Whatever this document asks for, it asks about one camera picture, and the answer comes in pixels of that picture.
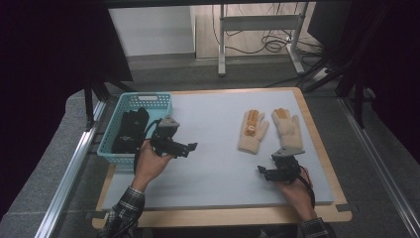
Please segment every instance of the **beige glove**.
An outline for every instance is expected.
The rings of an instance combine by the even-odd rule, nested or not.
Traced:
[[[300,132],[299,117],[290,117],[287,109],[278,108],[271,113],[272,120],[280,134],[281,147],[290,147],[303,150],[302,134]]]
[[[256,154],[259,151],[260,141],[268,128],[268,122],[262,119],[263,113],[258,110],[250,110],[245,113],[242,121],[241,135],[238,148],[240,151]]]

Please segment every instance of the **white wall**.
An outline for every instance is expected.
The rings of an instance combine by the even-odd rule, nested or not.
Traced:
[[[110,9],[126,57],[194,53],[189,6]]]

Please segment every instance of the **basket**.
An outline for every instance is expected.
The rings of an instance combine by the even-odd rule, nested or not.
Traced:
[[[105,158],[113,164],[127,165],[134,162],[134,154],[113,154],[112,145],[120,130],[124,112],[129,112],[130,110],[137,111],[140,107],[144,107],[149,112],[149,125],[159,118],[172,114],[171,95],[167,92],[128,92],[121,94],[117,107],[99,144],[98,156]],[[152,135],[154,127],[149,130],[147,137]]]

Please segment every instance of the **plaid sleeve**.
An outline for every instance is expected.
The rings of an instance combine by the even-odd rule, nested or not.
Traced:
[[[305,238],[332,238],[335,237],[327,228],[322,218],[300,223],[303,237]]]
[[[145,194],[129,186],[120,201],[112,207],[105,226],[97,237],[112,237],[127,226],[130,226],[130,228],[125,229],[118,237],[133,237],[133,230],[137,227],[137,219],[139,219],[144,208]]]

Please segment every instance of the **wooden floor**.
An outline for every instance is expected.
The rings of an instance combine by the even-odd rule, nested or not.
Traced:
[[[299,41],[311,45],[320,44],[307,33],[309,21],[316,3],[309,3]],[[267,3],[267,4],[232,4],[225,5],[225,16],[263,16],[263,15],[291,15],[298,13],[303,3]],[[198,59],[214,59],[218,56],[219,48],[219,17],[220,5],[194,6],[196,57]],[[282,31],[248,31],[225,33],[227,57],[287,55],[283,44],[273,46],[272,53],[264,47],[263,41],[278,40],[274,36],[286,40],[288,35]],[[297,47],[303,51],[318,52],[320,48],[298,43]]]

